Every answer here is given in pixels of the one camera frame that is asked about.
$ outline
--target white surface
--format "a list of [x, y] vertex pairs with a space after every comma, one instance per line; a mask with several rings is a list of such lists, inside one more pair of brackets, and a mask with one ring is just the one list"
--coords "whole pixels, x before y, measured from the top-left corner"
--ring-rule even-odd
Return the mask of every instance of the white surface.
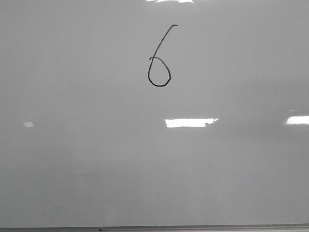
[[309, 222], [309, 126], [285, 124], [309, 115], [309, 1], [1, 0], [0, 16], [0, 226]]

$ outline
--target handwritten number 6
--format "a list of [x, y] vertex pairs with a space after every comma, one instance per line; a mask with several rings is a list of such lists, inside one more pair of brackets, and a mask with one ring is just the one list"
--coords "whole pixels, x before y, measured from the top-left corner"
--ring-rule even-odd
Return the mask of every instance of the handwritten number 6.
[[[172, 76], [171, 76], [171, 74], [170, 74], [170, 70], [169, 70], [168, 66], [166, 65], [166, 63], [164, 63], [164, 61], [163, 61], [162, 59], [160, 59], [159, 57], [156, 57], [155, 55], [156, 55], [157, 51], [159, 50], [159, 47], [161, 46], [161, 44], [162, 44], [163, 40], [165, 39], [166, 35], [167, 35], [167, 34], [169, 33], [169, 31], [170, 31], [173, 27], [175, 27], [175, 26], [178, 26], [178, 25], [173, 24], [172, 26], [170, 26], [170, 28], [168, 29], [168, 31], [167, 31], [167, 32], [165, 33], [165, 35], [163, 36], [163, 38], [162, 38], [162, 40], [161, 40], [159, 46], [156, 48], [156, 50], [155, 50], [155, 52], [154, 52], [154, 55], [153, 55], [152, 57], [149, 58], [149, 60], [151, 60], [151, 63], [150, 63], [149, 70], [148, 70], [148, 80], [150, 81], [151, 84], [153, 84], [153, 85], [156, 86], [156, 87], [164, 87], [164, 86], [166, 86], [166, 85], [169, 83], [169, 81], [172, 79]], [[168, 71], [168, 73], [169, 73], [169, 79], [168, 79], [167, 82], [166, 82], [165, 84], [163, 84], [163, 85], [157, 85], [157, 84], [155, 84], [155, 83], [151, 80], [151, 78], [150, 78], [150, 70], [151, 70], [151, 67], [152, 67], [152, 65], [153, 65], [154, 59], [158, 59], [159, 61], [161, 61], [162, 64], [164, 64], [165, 68], [167, 69], [167, 71]]]

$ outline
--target metal frame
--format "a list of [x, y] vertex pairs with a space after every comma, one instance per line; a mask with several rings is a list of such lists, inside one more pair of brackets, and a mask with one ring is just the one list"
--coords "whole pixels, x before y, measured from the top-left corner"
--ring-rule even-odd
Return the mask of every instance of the metal frame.
[[202, 232], [202, 231], [271, 231], [309, 232], [308, 224], [221, 225], [221, 226], [115, 226], [115, 227], [41, 227], [1, 228], [0, 232]]

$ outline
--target whiteboard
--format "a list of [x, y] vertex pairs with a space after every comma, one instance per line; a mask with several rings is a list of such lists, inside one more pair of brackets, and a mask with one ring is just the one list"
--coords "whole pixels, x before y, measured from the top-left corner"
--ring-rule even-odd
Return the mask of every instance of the whiteboard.
[[0, 226], [308, 223], [309, 1], [0, 15]]

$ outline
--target black marker writing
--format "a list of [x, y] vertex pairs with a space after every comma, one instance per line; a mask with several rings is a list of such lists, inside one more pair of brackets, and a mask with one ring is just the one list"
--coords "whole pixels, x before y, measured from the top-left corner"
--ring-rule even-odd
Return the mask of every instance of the black marker writing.
[[[167, 35], [167, 34], [169, 33], [169, 31], [170, 31], [173, 27], [175, 27], [175, 26], [178, 26], [178, 25], [173, 24], [172, 26], [170, 26], [170, 28], [168, 29], [168, 31], [167, 31], [167, 32], [165, 33], [165, 35], [163, 36], [163, 38], [162, 38], [162, 40], [161, 40], [159, 46], [156, 48], [156, 50], [155, 50], [155, 52], [154, 52], [154, 55], [153, 55], [152, 57], [149, 58], [149, 60], [151, 60], [151, 63], [150, 63], [149, 70], [148, 70], [148, 80], [150, 81], [151, 84], [153, 84], [154, 86], [157, 86], [157, 87], [164, 87], [164, 86], [166, 86], [166, 85], [169, 83], [169, 81], [172, 79], [172, 76], [171, 76], [171, 74], [170, 74], [169, 68], [168, 68], [168, 66], [166, 65], [166, 63], [164, 63], [164, 61], [163, 61], [162, 59], [160, 59], [159, 57], [156, 57], [155, 55], [156, 55], [157, 51], [159, 50], [159, 47], [161, 46], [161, 44], [162, 44], [163, 40], [165, 39], [166, 35]], [[151, 69], [151, 66], [153, 65], [153, 62], [154, 62], [154, 59], [155, 59], [155, 58], [158, 59], [159, 61], [161, 61], [162, 64], [164, 64], [165, 68], [167, 69], [167, 71], [168, 71], [168, 73], [169, 73], [169, 79], [168, 79], [167, 82], [166, 82], [165, 84], [163, 84], [163, 85], [156, 85], [156, 84], [155, 84], [154, 82], [152, 82], [152, 80], [150, 79], [150, 69]]]

